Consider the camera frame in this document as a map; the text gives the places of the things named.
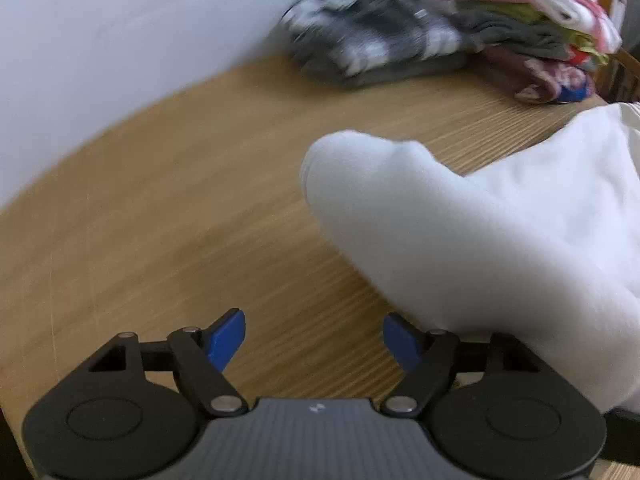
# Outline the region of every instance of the ribbed gray panel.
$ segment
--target ribbed gray panel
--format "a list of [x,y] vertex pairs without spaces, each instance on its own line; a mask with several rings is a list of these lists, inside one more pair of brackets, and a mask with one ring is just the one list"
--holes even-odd
[[433,449],[411,420],[367,399],[261,399],[215,420],[180,462],[153,480],[474,480]]

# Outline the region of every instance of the metal screw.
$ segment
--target metal screw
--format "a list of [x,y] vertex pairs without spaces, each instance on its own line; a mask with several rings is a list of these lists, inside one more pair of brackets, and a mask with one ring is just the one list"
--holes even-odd
[[233,413],[242,408],[242,399],[233,395],[220,395],[211,401],[211,407],[217,412]]
[[389,397],[385,404],[394,413],[411,413],[418,407],[415,399],[402,395]]

